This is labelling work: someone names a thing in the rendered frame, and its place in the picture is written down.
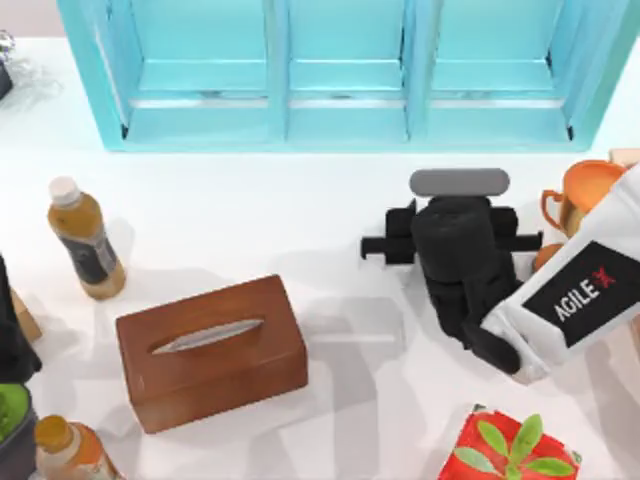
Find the pale grey rounded box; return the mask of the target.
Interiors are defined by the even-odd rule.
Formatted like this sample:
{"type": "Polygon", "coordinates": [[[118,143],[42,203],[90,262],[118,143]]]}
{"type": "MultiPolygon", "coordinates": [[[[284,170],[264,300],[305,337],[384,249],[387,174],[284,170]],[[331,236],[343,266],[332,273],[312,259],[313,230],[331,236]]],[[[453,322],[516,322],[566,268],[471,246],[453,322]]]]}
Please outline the pale grey rounded box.
{"type": "Polygon", "coordinates": [[[421,169],[409,179],[418,197],[500,196],[509,185],[509,175],[500,168],[421,169]]]}

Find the orange trophy cup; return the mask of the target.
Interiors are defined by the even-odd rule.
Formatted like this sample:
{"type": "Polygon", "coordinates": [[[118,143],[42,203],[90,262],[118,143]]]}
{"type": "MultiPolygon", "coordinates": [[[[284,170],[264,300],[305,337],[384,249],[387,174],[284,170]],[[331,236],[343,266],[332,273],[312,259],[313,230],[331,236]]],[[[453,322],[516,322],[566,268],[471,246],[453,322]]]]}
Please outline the orange trophy cup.
{"type": "Polygon", "coordinates": [[[563,176],[561,192],[542,192],[540,208],[544,219],[571,239],[583,219],[609,193],[627,168],[605,160],[584,160],[572,165],[563,176]]]}

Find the light blue rack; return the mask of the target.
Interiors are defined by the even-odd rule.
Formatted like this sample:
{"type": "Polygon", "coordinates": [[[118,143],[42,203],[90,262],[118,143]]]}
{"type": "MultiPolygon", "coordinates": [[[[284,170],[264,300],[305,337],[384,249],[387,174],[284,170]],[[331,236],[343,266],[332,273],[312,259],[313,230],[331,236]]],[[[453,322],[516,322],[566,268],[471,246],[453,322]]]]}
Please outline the light blue rack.
{"type": "Polygon", "coordinates": [[[583,151],[640,0],[57,0],[111,151],[583,151]]]}

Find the pale wooden box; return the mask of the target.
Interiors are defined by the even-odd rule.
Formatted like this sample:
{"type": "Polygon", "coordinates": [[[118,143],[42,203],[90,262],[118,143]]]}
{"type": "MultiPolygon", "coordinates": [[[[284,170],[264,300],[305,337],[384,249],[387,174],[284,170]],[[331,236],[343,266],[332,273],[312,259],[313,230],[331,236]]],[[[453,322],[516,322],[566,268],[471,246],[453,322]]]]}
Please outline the pale wooden box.
{"type": "Polygon", "coordinates": [[[640,147],[612,148],[609,150],[609,161],[625,169],[633,168],[635,165],[640,164],[640,147]]]}

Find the brown wooden tissue box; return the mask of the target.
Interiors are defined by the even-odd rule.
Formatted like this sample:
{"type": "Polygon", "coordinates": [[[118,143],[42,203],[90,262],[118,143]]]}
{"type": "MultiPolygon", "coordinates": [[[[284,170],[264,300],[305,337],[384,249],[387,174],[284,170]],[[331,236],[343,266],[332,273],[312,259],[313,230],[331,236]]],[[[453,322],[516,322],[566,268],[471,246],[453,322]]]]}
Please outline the brown wooden tissue box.
{"type": "Polygon", "coordinates": [[[116,320],[129,400],[147,434],[303,388],[308,354],[280,276],[251,280],[116,320]],[[235,322],[258,326],[169,350],[182,336],[235,322]]]}

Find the red pot with green plant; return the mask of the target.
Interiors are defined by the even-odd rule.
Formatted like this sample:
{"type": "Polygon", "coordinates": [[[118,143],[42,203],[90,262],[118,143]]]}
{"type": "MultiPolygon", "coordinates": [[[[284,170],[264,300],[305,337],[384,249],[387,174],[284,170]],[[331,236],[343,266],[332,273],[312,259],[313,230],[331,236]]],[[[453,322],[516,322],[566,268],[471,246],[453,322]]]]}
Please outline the red pot with green plant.
{"type": "Polygon", "coordinates": [[[437,480],[577,480],[582,456],[545,433],[540,414],[518,421],[477,404],[437,480]]]}

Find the tea bottle with white cap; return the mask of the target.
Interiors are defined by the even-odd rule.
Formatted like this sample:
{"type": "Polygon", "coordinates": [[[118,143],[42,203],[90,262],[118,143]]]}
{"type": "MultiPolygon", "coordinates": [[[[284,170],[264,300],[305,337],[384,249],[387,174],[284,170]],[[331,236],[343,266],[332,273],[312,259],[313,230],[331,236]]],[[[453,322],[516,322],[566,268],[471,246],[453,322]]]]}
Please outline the tea bottle with white cap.
{"type": "Polygon", "coordinates": [[[85,293],[108,300],[125,286],[126,272],[108,238],[99,202],[69,176],[49,183],[48,222],[70,256],[85,293]]]}

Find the small wooden block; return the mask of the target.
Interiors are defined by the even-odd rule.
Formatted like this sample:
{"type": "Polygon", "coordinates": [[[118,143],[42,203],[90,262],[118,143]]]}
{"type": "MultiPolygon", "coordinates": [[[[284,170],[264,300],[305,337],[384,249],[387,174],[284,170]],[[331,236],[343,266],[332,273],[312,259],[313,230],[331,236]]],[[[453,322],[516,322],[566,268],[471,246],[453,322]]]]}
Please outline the small wooden block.
{"type": "Polygon", "coordinates": [[[40,326],[15,290],[11,290],[11,298],[22,333],[29,343],[34,343],[42,337],[40,326]]]}

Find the orange juice bottle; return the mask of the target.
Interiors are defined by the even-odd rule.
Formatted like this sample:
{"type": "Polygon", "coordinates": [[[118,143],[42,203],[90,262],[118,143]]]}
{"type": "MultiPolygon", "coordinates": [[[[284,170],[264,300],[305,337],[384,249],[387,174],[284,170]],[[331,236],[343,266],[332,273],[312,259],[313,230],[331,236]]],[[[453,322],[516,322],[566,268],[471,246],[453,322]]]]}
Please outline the orange juice bottle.
{"type": "Polygon", "coordinates": [[[44,480],[126,480],[90,427],[49,415],[34,428],[37,472],[44,480]]]}

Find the green plant in dark pot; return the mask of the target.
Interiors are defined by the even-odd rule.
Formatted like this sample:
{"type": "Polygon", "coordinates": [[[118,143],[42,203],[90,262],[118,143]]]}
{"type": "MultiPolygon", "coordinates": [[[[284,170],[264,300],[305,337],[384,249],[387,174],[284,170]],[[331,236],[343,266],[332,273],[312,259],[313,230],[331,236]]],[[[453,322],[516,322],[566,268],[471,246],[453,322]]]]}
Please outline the green plant in dark pot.
{"type": "Polygon", "coordinates": [[[37,420],[25,386],[0,384],[0,480],[29,480],[35,472],[37,420]]]}

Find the silver trophy with dark base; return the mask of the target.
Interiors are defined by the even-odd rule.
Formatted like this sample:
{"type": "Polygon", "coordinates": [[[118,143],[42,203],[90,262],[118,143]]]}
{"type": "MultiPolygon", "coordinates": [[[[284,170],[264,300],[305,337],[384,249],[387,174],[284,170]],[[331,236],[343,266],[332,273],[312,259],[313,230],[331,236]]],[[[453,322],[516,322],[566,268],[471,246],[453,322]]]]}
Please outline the silver trophy with dark base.
{"type": "Polygon", "coordinates": [[[14,48],[15,39],[13,36],[8,31],[0,29],[0,101],[13,88],[6,64],[14,48]]]}

